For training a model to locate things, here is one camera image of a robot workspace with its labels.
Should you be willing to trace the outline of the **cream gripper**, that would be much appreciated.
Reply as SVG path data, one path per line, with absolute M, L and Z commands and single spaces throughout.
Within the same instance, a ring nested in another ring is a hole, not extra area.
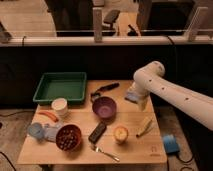
M 133 82 L 127 92 L 134 93 L 138 97 L 137 104 L 141 110 L 144 110 L 148 101 L 149 91 Z

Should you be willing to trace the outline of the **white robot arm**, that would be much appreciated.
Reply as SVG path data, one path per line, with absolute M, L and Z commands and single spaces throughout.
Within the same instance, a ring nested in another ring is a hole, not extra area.
M 135 71 L 125 98 L 143 104 L 153 93 L 213 131 L 213 98 L 163 79 L 164 65 L 153 61 Z

